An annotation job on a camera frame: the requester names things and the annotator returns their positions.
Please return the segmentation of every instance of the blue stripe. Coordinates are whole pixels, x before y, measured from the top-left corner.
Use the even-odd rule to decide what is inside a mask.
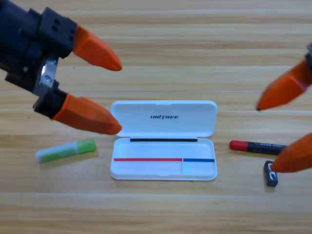
[[[184,158],[183,162],[215,162],[215,160],[207,158]]]

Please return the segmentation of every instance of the robotic hand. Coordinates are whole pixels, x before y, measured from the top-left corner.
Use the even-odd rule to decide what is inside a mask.
[[[312,44],[296,66],[272,82],[257,104],[257,110],[285,105],[312,84]],[[285,148],[272,164],[272,171],[293,173],[312,168],[312,133]]]
[[[117,120],[101,105],[61,91],[55,80],[59,58],[73,52],[92,65],[122,69],[109,45],[81,25],[46,8],[28,12],[0,0],[0,68],[5,80],[38,96],[34,111],[76,129],[114,135]]]

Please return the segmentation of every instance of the red stripe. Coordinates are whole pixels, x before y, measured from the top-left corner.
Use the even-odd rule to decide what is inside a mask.
[[[171,162],[182,162],[182,159],[181,158],[135,158],[135,157],[132,157],[132,158],[121,158],[121,157],[118,157],[118,158],[114,158],[114,161],[143,161],[143,162],[150,162],[150,161],[171,161]]]

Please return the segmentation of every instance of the wooden table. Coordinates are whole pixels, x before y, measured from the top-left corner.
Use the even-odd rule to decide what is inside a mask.
[[[78,131],[36,114],[37,97],[0,73],[1,234],[310,234],[312,170],[279,174],[274,156],[229,150],[249,140],[291,144],[312,131],[312,93],[258,113],[264,88],[312,41],[310,0],[15,0],[46,6],[107,41],[123,63],[111,72],[70,55],[60,88],[106,108],[115,100],[199,99],[218,105],[218,176],[210,182],[117,181],[116,136]],[[44,165],[34,153],[94,137],[98,151]]]

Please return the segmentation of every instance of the open white box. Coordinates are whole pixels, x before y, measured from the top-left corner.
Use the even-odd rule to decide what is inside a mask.
[[[217,105],[208,100],[116,101],[111,176],[137,180],[212,180]]]

